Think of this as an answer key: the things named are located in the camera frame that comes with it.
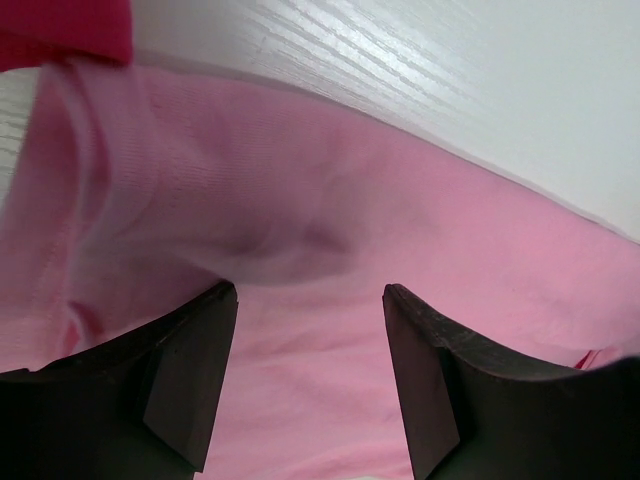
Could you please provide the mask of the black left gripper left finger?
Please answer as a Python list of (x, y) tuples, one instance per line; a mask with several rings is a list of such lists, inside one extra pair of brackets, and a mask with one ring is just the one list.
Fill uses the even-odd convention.
[(191, 479), (203, 472), (237, 293), (173, 312), (31, 371), (1, 376), (5, 479)]

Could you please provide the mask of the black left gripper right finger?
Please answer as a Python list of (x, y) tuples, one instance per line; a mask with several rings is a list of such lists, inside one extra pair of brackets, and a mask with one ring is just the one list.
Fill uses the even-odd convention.
[(639, 361), (592, 370), (507, 348), (399, 284), (383, 308), (417, 479), (635, 479)]

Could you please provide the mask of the light pink t-shirt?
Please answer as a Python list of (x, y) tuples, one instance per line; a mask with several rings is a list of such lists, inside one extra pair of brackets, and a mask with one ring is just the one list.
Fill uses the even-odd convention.
[(528, 355), (639, 349), (639, 247), (337, 106), (86, 61), (41, 70), (1, 210), (1, 366), (37, 369), (219, 280), (239, 311), (208, 479), (407, 479), (400, 283)]

